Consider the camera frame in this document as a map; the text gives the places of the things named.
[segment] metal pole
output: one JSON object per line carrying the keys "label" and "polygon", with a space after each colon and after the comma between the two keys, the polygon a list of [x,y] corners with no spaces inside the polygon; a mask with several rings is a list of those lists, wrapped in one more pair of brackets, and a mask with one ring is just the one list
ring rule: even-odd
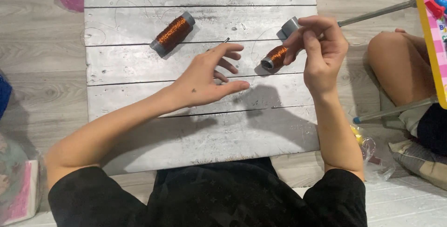
{"label": "metal pole", "polygon": [[403,112],[406,110],[410,110],[410,109],[415,109],[418,107],[422,107],[424,105],[429,105],[429,104],[433,104],[433,103],[438,103],[438,98],[437,97],[431,97],[425,100],[421,100],[418,102],[412,102],[410,104],[406,104],[400,107],[396,107],[390,110],[383,110],[377,113],[372,113],[369,115],[365,115],[365,116],[360,116],[360,117],[355,117],[352,121],[355,124],[360,124],[362,121],[366,121],[366,120],[372,120],[372,119],[376,119],[376,118],[381,118],[383,116],[389,115],[389,114],[394,114],[394,113],[398,113],[398,112]]}
{"label": "metal pole", "polygon": [[383,9],[380,9],[380,10],[375,11],[375,12],[366,13],[366,14],[360,15],[358,17],[354,17],[354,18],[350,18],[350,19],[347,19],[347,20],[344,20],[344,21],[340,21],[340,22],[338,22],[338,26],[342,27],[342,26],[345,26],[345,25],[348,25],[348,24],[357,23],[357,22],[360,22],[360,21],[363,21],[363,20],[367,20],[367,19],[371,19],[371,18],[374,18],[374,17],[377,17],[377,16],[381,16],[381,15],[384,15],[384,14],[387,14],[387,13],[393,13],[393,12],[396,12],[396,11],[399,11],[399,10],[403,10],[403,9],[406,9],[406,8],[409,8],[409,7],[417,8],[416,0],[409,0],[407,2],[399,3],[399,4],[396,4],[394,6],[383,8]]}

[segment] wooden floor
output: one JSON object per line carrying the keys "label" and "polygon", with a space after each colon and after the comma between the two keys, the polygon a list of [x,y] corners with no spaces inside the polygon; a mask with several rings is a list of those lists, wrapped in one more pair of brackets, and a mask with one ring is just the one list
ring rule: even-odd
{"label": "wooden floor", "polygon": [[[344,20],[407,0],[317,0],[321,15]],[[0,132],[33,151],[45,153],[59,139],[87,122],[83,13],[62,7],[58,0],[0,0],[0,70],[14,93],[0,121]],[[370,39],[383,30],[401,27],[422,35],[416,9],[406,9],[343,28],[350,43],[338,76],[340,99],[347,115],[379,110],[379,93],[363,63]],[[403,134],[366,125],[386,154],[388,141]],[[272,157],[291,187],[313,185],[323,175],[319,152]],[[115,176],[123,188],[147,202],[154,172]]]}

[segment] knee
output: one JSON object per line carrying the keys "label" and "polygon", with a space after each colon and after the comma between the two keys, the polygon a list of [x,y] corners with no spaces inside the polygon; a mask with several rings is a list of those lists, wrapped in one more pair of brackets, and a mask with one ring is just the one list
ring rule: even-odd
{"label": "knee", "polygon": [[405,42],[402,33],[382,32],[377,34],[368,45],[368,62],[374,64],[383,59],[383,54],[393,50],[399,44]]}

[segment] pillow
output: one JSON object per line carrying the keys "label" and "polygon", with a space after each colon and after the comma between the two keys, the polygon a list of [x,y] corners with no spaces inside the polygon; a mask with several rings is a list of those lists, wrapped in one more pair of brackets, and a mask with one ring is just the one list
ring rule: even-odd
{"label": "pillow", "polygon": [[433,185],[447,190],[447,157],[433,154],[415,140],[389,143],[393,158],[402,166],[427,179]]}

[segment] copper wire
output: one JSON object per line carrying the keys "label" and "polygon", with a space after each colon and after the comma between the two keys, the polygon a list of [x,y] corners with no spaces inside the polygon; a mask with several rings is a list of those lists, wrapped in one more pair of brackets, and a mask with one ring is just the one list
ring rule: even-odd
{"label": "copper wire", "polygon": [[273,48],[269,53],[267,53],[267,57],[270,58],[273,62],[273,68],[282,67],[284,64],[284,59],[286,58],[287,48],[283,46],[277,46]]}
{"label": "copper wire", "polygon": [[172,21],[168,27],[163,30],[155,40],[158,41],[166,50],[175,47],[175,44],[184,39],[190,32],[191,27],[187,20],[180,16]]}

